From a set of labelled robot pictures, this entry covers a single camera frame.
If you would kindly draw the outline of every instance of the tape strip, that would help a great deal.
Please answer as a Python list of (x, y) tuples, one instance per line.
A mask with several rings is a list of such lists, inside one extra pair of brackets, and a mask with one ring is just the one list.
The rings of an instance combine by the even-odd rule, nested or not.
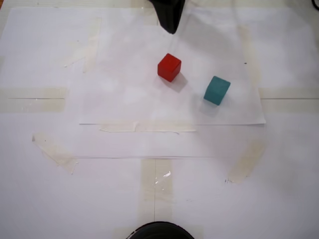
[(0, 113), (59, 113), (64, 107), (64, 99), (0, 99)]
[(319, 100), (261, 100), (265, 113), (319, 113)]
[(62, 112), (66, 88), (2, 88), (0, 113)]
[(78, 163), (77, 159), (62, 147), (56, 145), (50, 137), (43, 133), (35, 133), (32, 136), (32, 142), (35, 143), (47, 157), (73, 174), (75, 165)]
[(138, 221), (142, 226), (154, 221), (155, 218), (155, 177), (156, 160), (141, 160), (141, 189), (138, 205)]
[(319, 99), (319, 88), (259, 88), (261, 99)]
[(86, 49), (83, 72), (88, 72), (95, 67), (96, 57), (97, 57), (98, 47), (99, 47), (101, 24), (102, 24), (101, 17), (97, 17), (96, 19), (94, 19), (92, 27), (90, 29), (89, 43)]
[(258, 64), (257, 52), (253, 45), (252, 37), (247, 26), (241, 25), (238, 26), (238, 32), (243, 45), (243, 53), (245, 61), (247, 62), (247, 70), (249, 78), (253, 83), (253, 86), (256, 87), (261, 81), (261, 70)]
[(0, 99), (65, 99), (67, 88), (0, 88)]
[(154, 221), (172, 222), (172, 161), (156, 160)]
[(194, 132), (194, 125), (183, 122), (128, 122), (101, 125), (104, 132)]
[(240, 160), (230, 170), (228, 174), (228, 181), (232, 183), (241, 183), (248, 177), (259, 159), (265, 151), (265, 143), (261, 140), (253, 141), (241, 156)]
[(285, 7), (285, 0), (191, 0), (196, 7)]

